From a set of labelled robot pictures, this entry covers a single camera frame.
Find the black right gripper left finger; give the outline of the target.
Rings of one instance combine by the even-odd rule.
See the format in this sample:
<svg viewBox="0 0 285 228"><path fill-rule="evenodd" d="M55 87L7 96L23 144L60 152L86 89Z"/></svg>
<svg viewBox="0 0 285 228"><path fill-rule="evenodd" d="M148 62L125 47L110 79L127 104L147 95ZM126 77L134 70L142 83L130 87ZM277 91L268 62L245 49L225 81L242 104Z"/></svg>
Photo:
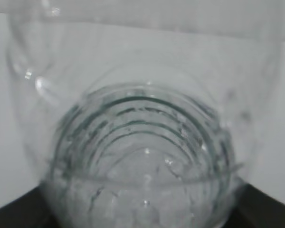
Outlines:
<svg viewBox="0 0 285 228"><path fill-rule="evenodd" d="M0 228L58 228L38 187L0 208Z"/></svg>

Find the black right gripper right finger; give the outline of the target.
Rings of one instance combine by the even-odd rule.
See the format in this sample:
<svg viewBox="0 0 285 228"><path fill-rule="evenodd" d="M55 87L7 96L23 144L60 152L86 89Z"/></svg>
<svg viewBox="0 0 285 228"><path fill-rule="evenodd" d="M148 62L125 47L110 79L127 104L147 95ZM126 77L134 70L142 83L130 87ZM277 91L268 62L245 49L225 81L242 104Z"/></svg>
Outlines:
<svg viewBox="0 0 285 228"><path fill-rule="evenodd" d="M285 228L285 204L247 185L225 228Z"/></svg>

